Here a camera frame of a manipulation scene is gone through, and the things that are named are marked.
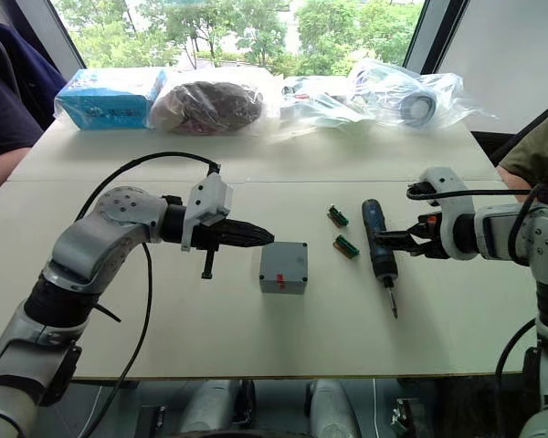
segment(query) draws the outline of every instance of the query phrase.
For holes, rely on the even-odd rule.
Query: person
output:
[[[506,185],[511,189],[548,185],[548,110],[509,143],[511,149],[497,167]],[[523,202],[526,197],[518,196],[518,200]]]
[[[18,96],[0,80],[0,186],[42,134]]]

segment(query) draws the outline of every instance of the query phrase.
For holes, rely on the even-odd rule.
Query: green terminal block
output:
[[[332,222],[337,225],[338,228],[349,224],[349,219],[343,216],[343,213],[337,210],[337,207],[335,207],[334,205],[331,205],[331,208],[329,208],[329,212],[327,213],[327,215],[332,220]]]
[[[353,246],[343,235],[338,235],[332,245],[347,258],[354,258],[359,255],[359,249]]]

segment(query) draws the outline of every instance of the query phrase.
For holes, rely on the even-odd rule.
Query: blue box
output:
[[[67,112],[82,130],[146,128],[165,81],[158,67],[78,70],[55,97],[55,115]]]

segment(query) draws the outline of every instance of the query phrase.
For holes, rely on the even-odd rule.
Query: gray plastic box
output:
[[[274,242],[262,247],[259,284],[263,293],[300,295],[308,280],[307,244]]]

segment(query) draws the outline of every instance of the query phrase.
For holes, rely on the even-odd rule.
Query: olive green shirt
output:
[[[521,176],[532,187],[548,184],[548,119],[530,131],[506,156],[500,166]]]

